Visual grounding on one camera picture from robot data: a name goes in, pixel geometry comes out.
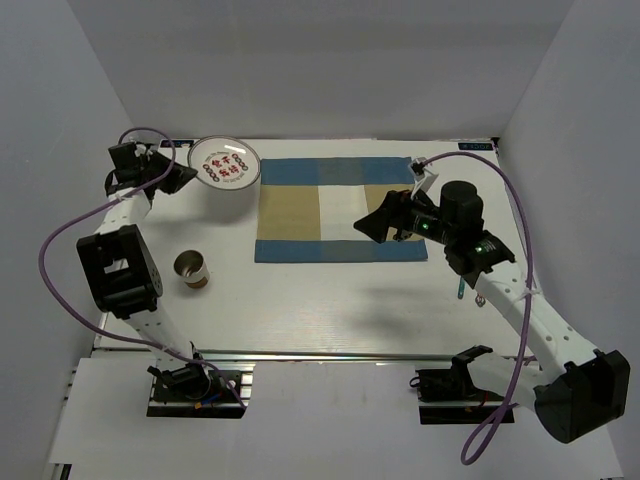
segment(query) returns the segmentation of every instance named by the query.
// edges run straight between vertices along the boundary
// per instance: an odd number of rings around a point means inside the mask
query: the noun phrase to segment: white plate
[[[231,137],[207,137],[189,150],[189,166],[198,180],[220,190],[240,190],[260,177],[260,157],[253,148]]]

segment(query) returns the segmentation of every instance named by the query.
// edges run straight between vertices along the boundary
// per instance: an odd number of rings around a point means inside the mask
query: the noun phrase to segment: cable
[[[47,268],[46,268],[46,265],[45,265],[45,259],[46,259],[47,250],[48,250],[49,246],[56,239],[56,237],[58,235],[60,235],[65,230],[73,227],[74,225],[82,222],[83,220],[86,220],[87,218],[90,218],[90,217],[92,217],[92,216],[94,216],[94,215],[96,215],[96,214],[98,214],[100,212],[103,212],[104,210],[114,206],[115,204],[121,202],[125,198],[131,197],[131,196],[135,195],[136,193],[144,190],[145,188],[148,188],[148,187],[150,187],[152,185],[155,185],[156,183],[158,183],[158,182],[162,181],[164,178],[166,178],[169,175],[169,173],[171,172],[171,169],[173,168],[173,166],[176,163],[176,147],[173,144],[173,141],[171,140],[171,138],[168,135],[166,135],[165,133],[161,132],[160,130],[156,130],[155,128],[149,128],[149,127],[130,128],[129,130],[125,131],[120,136],[120,138],[118,139],[118,143],[119,144],[122,143],[124,141],[125,137],[127,135],[129,135],[130,133],[138,132],[138,131],[142,131],[142,130],[156,133],[156,134],[166,138],[169,141],[169,145],[171,146],[171,162],[169,163],[169,166],[167,167],[167,169],[164,171],[164,173],[162,175],[159,175],[156,178],[151,179],[148,182],[144,183],[143,185],[141,185],[141,186],[139,186],[137,188],[134,188],[130,192],[122,195],[122,197],[117,198],[115,200],[112,200],[110,202],[107,202],[104,205],[101,205],[101,206],[99,206],[97,208],[94,208],[90,212],[84,213],[84,214],[80,215],[79,217],[74,218],[73,220],[69,220],[64,225],[61,225],[60,227],[56,228],[45,239],[45,241],[43,242],[42,246],[40,247],[40,252],[38,253],[38,270],[40,271],[40,276],[42,277],[42,281],[44,282],[44,284],[47,287],[47,289],[49,290],[49,292],[51,292],[51,295],[53,295],[53,298],[55,298],[58,301],[58,303],[62,306],[62,308],[64,308],[73,318],[75,318],[78,322],[80,322],[83,326],[85,326],[86,328],[88,328],[92,332],[94,332],[94,333],[96,333],[98,335],[102,335],[103,337],[111,338],[113,340],[118,340],[118,341],[127,342],[127,343],[135,343],[135,344],[138,344],[138,345],[145,345],[147,347],[155,348],[157,350],[166,352],[168,355],[171,355],[172,357],[180,360],[181,362],[194,363],[196,365],[202,365],[203,367],[210,368],[211,370],[213,370],[216,373],[216,375],[218,375],[222,379],[222,381],[224,381],[225,385],[231,391],[231,393],[233,394],[235,399],[238,401],[238,403],[240,404],[242,409],[246,410],[247,407],[245,406],[244,402],[242,401],[242,398],[240,398],[240,395],[238,394],[238,392],[236,392],[235,388],[233,388],[231,386],[231,384],[229,383],[229,380],[227,380],[225,378],[225,376],[222,374],[222,372],[220,371],[220,369],[218,367],[216,367],[212,363],[207,362],[205,360],[199,360],[199,359],[195,359],[195,358],[183,357],[178,352],[174,352],[173,350],[168,349],[166,346],[164,346],[164,345],[162,345],[160,343],[152,342],[152,341],[149,341],[149,340],[142,340],[140,338],[125,337],[123,335],[118,335],[118,334],[115,334],[115,333],[107,332],[106,330],[103,330],[100,327],[95,326],[89,320],[84,318],[77,310],[75,310],[69,304],[69,302],[67,302],[67,300],[62,296],[62,294],[56,289],[56,287],[54,286],[53,282],[51,281],[51,278],[49,278],[49,273],[47,272]]]
[[[507,414],[507,412],[511,408],[515,406],[514,404],[511,404],[511,399],[513,398],[513,394],[516,390],[516,386],[518,384],[518,377],[520,376],[520,371],[522,370],[522,366],[524,364],[525,351],[527,349],[527,338],[529,336],[529,320],[531,318],[531,303],[532,303],[531,287],[533,286],[533,251],[531,246],[531,233],[529,231],[529,225],[527,224],[527,220],[524,214],[524,207],[522,206],[520,197],[518,196],[518,193],[516,192],[515,187],[513,186],[513,184],[507,177],[507,175],[499,167],[491,163],[486,158],[483,158],[480,155],[477,155],[471,152],[441,153],[440,155],[436,155],[434,157],[431,157],[425,160],[424,162],[422,162],[421,165],[426,167],[433,162],[442,160],[443,158],[456,157],[456,156],[470,157],[475,160],[478,160],[484,163],[489,168],[493,169],[498,175],[500,175],[500,177],[502,177],[502,180],[504,181],[505,185],[509,189],[509,192],[511,193],[511,196],[513,197],[513,200],[516,204],[516,209],[518,210],[518,216],[520,217],[520,220],[522,222],[522,230],[524,234],[524,243],[525,243],[525,256],[527,260],[527,274],[525,277],[525,288],[526,288],[527,294],[524,297],[524,318],[522,319],[522,331],[520,332],[520,346],[518,348],[518,355],[516,356],[516,364],[515,364],[515,367],[513,368],[511,381],[507,386],[507,391],[504,395],[504,399],[502,400],[502,403],[489,417],[487,417],[480,425],[478,425],[473,432],[471,432],[471,435],[469,435],[469,438],[467,439],[467,441],[464,443],[464,446],[462,447],[462,452],[460,453],[460,461],[462,462],[463,465],[471,465],[475,463],[475,461],[478,460],[478,458],[480,458],[480,456],[489,446],[489,444],[491,443],[491,440],[496,434],[496,431],[500,427],[500,424],[502,423],[504,416]],[[469,448],[471,448],[471,444],[473,443],[475,438],[490,423],[492,423],[491,428],[489,429],[489,432],[485,435],[485,437],[482,439],[482,442],[478,446],[478,449],[470,457],[467,457]]]

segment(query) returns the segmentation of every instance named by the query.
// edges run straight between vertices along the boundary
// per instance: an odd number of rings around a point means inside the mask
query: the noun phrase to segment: tabletop
[[[262,158],[408,156],[458,151],[457,142],[381,140],[246,140]],[[169,155],[168,149],[161,149]],[[188,148],[177,161],[187,163]],[[497,163],[494,151],[476,152]],[[484,201],[485,228],[501,238],[524,266],[505,186],[481,162],[465,157],[435,163],[429,191],[439,202],[443,183],[467,180]],[[254,245],[260,182],[219,191],[193,181],[182,191],[156,195],[140,229],[164,283],[161,301],[183,333],[202,350],[356,352],[451,355],[484,344],[505,355],[519,337],[490,305],[479,308],[443,247],[427,241],[426,262],[365,264],[257,264]],[[186,287],[172,269],[177,255],[200,251],[211,272],[201,290]],[[109,331],[135,336],[106,315]],[[100,339],[99,347],[125,345]]]

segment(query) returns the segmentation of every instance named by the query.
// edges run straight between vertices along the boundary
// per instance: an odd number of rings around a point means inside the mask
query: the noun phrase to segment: gray wall
[[[129,120],[64,0],[0,0],[0,476],[40,479],[71,369],[91,335],[45,290],[37,254],[64,220],[103,201],[105,149]],[[51,274],[96,316],[75,228]]]
[[[553,304],[632,365],[610,425],[625,478],[640,478],[639,2],[576,1],[502,139]]]
[[[136,124],[499,135],[571,0],[70,0]]]

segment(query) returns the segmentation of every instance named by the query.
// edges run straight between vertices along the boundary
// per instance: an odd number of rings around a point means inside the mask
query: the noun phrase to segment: cup
[[[187,250],[178,255],[173,262],[173,270],[190,288],[202,288],[209,283],[207,264],[196,250]]]

